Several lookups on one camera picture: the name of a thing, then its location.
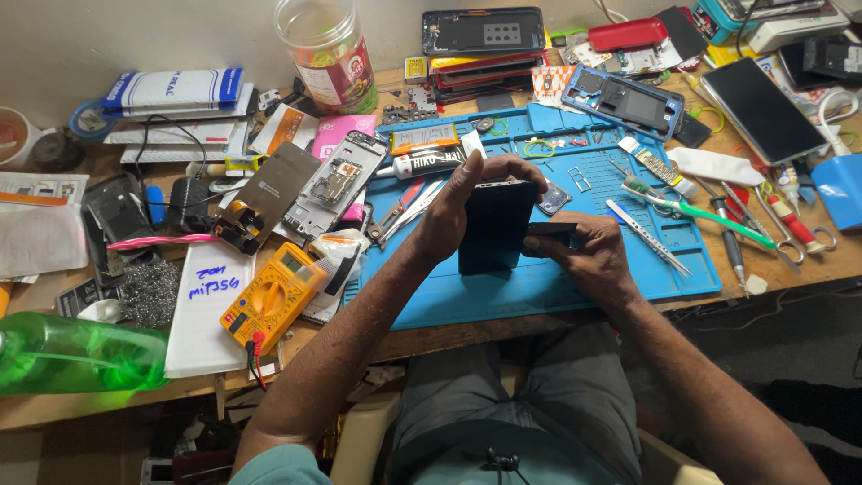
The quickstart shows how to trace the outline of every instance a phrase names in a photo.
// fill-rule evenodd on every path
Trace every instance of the hand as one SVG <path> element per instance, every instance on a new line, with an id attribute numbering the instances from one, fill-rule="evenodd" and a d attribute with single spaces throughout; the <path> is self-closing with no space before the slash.
<path id="1" fill-rule="evenodd" d="M 581 291 L 605 311 L 643 299 L 628 271 L 620 225 L 611 216 L 559 211 L 552 223 L 578 223 L 575 234 L 584 244 L 575 249 L 545 236 L 529 236 L 524 244 L 551 257 Z"/>
<path id="2" fill-rule="evenodd" d="M 417 257 L 429 265 L 436 265 L 454 254 L 461 245 L 467 229 L 464 204 L 473 187 L 479 183 L 502 180 L 532 180 L 539 186 L 536 203 L 547 192 L 545 176 L 539 168 L 516 154 L 490 157 L 483 161 L 478 150 L 455 169 L 449 181 L 440 189 L 416 229 L 408 236 L 403 247 L 414 250 Z"/>

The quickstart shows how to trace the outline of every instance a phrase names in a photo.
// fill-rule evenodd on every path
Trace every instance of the pink strip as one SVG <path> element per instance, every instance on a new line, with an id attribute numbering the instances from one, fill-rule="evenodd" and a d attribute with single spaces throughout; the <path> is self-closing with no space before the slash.
<path id="1" fill-rule="evenodd" d="M 123 251 L 125 249 L 145 248 L 147 246 L 155 246 L 157 244 L 199 243 L 204 241 L 218 241 L 219 239 L 221 239 L 219 236 L 211 236 L 209 234 L 189 234 L 188 236 L 181 237 L 139 237 L 137 239 L 129 239 L 128 241 L 115 242 L 113 244 L 109 244 L 106 248 Z"/>

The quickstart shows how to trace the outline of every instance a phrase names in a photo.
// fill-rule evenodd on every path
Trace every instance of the man's left hand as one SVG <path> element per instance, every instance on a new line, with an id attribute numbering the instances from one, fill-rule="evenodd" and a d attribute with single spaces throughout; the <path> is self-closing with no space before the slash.
<path id="1" fill-rule="evenodd" d="M 455 169 L 408 236 L 407 247 L 416 252 L 415 257 L 431 266 L 444 261 L 455 253 L 464 239 L 467 229 L 464 204 L 473 187 L 479 183 L 516 179 L 535 182 L 539 186 L 536 203 L 541 202 L 541 194 L 547 192 L 547 182 L 536 165 L 516 154 L 498 155 L 483 161 L 478 150 L 473 150 L 464 165 Z"/>

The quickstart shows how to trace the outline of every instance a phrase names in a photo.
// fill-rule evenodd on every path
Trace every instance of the wooden workbench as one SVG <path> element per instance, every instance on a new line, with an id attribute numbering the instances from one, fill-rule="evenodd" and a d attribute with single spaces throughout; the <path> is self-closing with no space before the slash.
<path id="1" fill-rule="evenodd" d="M 556 53 L 549 55 L 549 58 L 551 58 L 552 63 L 559 63 L 559 56 L 556 56 Z M 378 115 L 378 119 L 380 119 L 383 106 L 404 104 L 408 86 L 403 82 L 401 70 L 379 72 L 376 78 L 378 89 L 404 90 L 404 94 L 398 99 L 390 94 L 380 93 L 378 108 L 374 111 L 374 114 Z M 679 74 L 674 73 L 671 79 L 661 87 L 684 94 L 690 103 L 701 101 Z M 515 100 L 516 106 L 522 106 L 530 102 L 532 92 L 513 92 L 512 98 Z M 475 101 L 450 104 L 442 108 L 445 111 L 445 113 L 441 113 L 442 116 L 462 115 L 477 111 Z M 711 118 L 712 116 L 711 113 L 704 114 L 702 120 L 710 126 L 716 126 L 717 119 Z M 842 123 L 849 129 L 862 133 L 861 116 L 857 115 Z M 728 125 L 722 132 L 712 135 L 700 148 L 731 154 L 734 148 L 743 144 L 736 131 Z M 679 146 L 679 143 L 675 140 L 671 140 L 665 145 L 667 149 L 676 146 Z M 78 171 L 90 173 L 91 184 L 103 180 L 119 169 L 117 160 L 121 152 L 117 147 L 92 145 L 88 148 L 87 162 Z M 181 163 L 154 165 L 155 167 L 152 167 L 151 173 L 147 176 L 147 183 L 160 186 L 165 191 L 170 190 L 173 180 L 180 176 L 184 170 L 184 164 Z M 720 187 L 714 187 L 714 189 L 717 192 L 722 192 Z M 690 202 L 702 208 L 709 208 L 709 195 L 705 191 L 699 191 Z M 778 234 L 777 228 L 774 227 L 759 204 L 751 203 L 750 209 L 767 230 L 773 235 Z M 837 236 L 837 248 L 834 251 L 819 255 L 807 255 L 802 265 L 803 273 L 794 275 L 774 254 L 760 250 L 752 244 L 742 244 L 746 271 L 766 280 L 769 284 L 768 291 L 862 275 L 862 237 L 844 236 L 838 233 L 821 202 L 816 205 L 801 203 L 800 209 L 802 211 L 800 218 L 807 226 L 822 225 L 829 228 Z M 729 266 L 719 226 L 712 223 L 698 222 L 697 224 L 721 277 L 722 290 L 717 293 L 705 293 L 684 299 L 654 301 L 653 304 L 660 311 L 743 296 L 737 278 Z M 262 268 L 263 263 L 272 256 L 280 244 L 280 237 L 273 236 L 271 238 L 258 254 L 258 268 Z M 168 257 L 169 259 L 181 257 L 182 252 L 182 248 L 172 249 L 172 254 Z M 9 312 L 51 309 L 54 307 L 54 299 L 60 292 L 87 280 L 92 276 L 92 272 L 92 267 L 89 267 L 68 272 L 43 274 L 31 287 L 17 285 L 9 304 Z M 587 309 L 393 331 L 375 351 L 373 358 L 375 362 L 383 362 L 473 343 L 542 333 L 575 322 L 595 321 L 599 318 L 603 318 L 600 311 Z M 319 326 L 316 324 L 297 320 L 291 326 L 294 333 L 293 338 L 282 342 L 281 350 L 285 360 L 289 361 L 316 334 L 318 328 Z M 228 372 L 223 377 L 225 388 L 228 391 L 249 385 L 245 371 Z M 138 406 L 162 400 L 212 393 L 214 392 L 215 380 L 215 375 L 203 375 L 177 379 L 154 391 L 0 398 L 0 430 L 75 418 L 126 406 Z"/>

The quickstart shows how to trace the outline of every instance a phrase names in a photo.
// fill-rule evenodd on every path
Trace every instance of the green plastic bottle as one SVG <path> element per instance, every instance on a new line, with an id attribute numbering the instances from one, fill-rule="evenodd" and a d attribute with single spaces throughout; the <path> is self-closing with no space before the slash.
<path id="1" fill-rule="evenodd" d="M 167 334 L 18 312 L 0 318 L 0 395 L 164 386 Z"/>

